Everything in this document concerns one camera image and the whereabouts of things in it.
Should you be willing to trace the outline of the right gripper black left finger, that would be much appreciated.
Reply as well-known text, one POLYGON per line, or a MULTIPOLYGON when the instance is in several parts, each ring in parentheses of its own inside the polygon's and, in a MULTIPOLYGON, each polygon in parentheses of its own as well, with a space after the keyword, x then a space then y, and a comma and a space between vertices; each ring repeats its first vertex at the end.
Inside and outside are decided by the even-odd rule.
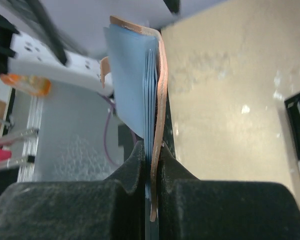
POLYGON ((98 181, 18 182, 0 196, 0 240, 143 240, 144 144, 98 181))

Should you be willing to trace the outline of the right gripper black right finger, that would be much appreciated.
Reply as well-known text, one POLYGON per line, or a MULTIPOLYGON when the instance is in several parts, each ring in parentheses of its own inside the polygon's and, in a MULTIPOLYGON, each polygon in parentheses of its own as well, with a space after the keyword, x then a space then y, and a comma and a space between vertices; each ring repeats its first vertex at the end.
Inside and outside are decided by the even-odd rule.
POLYGON ((161 240, 300 240, 300 209, 284 185, 200 180, 166 145, 157 194, 161 240))

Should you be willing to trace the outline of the pink leather card holder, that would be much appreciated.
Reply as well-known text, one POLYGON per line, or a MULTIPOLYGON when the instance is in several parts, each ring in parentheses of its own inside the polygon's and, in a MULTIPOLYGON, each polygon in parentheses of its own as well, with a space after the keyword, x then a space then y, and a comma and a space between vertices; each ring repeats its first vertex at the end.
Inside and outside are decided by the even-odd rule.
POLYGON ((145 197, 154 222, 168 92, 165 45, 156 29, 114 15, 109 20, 103 29, 108 56, 100 62, 101 82, 111 74, 117 116, 144 140, 145 197))

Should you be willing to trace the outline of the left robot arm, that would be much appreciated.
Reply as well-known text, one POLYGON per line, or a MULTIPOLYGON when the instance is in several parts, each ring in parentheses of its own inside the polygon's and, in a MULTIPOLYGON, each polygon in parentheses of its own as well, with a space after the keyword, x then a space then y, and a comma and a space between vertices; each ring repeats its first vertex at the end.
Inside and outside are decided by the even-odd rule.
POLYGON ((70 51, 66 61, 59 60, 40 40, 19 31, 0 15, 0 75, 39 76, 82 87, 109 97, 114 88, 110 76, 101 82, 100 64, 70 51))

